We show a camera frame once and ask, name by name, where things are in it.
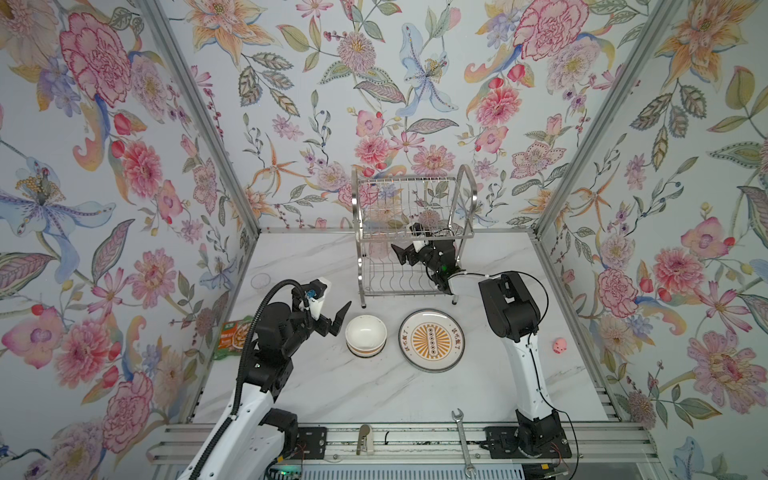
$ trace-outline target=wrench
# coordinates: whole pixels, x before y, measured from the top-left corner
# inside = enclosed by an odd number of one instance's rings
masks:
[[[464,424],[462,419],[464,418],[464,412],[461,409],[458,410],[458,415],[451,411],[451,417],[456,422],[456,428],[458,429],[458,438],[462,441],[462,453],[464,454],[464,475],[467,478],[473,478],[477,475],[477,469],[472,464],[472,460],[469,459],[469,448],[467,448],[467,437],[464,435]]]

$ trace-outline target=round plate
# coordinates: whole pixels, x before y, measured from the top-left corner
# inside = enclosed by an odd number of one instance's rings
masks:
[[[400,326],[400,350],[425,372],[450,370],[464,353],[464,333],[458,323],[438,310],[419,310]]]

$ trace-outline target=metal dish rack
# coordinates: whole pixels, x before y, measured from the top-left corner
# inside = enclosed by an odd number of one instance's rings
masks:
[[[477,198],[477,183],[468,165],[459,167],[456,177],[359,178],[353,170],[352,213],[362,307],[366,308],[366,296],[442,295],[426,267],[400,265],[391,244],[407,247],[413,240],[424,240],[409,229],[420,223],[423,232],[459,241],[456,263],[461,266],[466,240],[475,235]]]

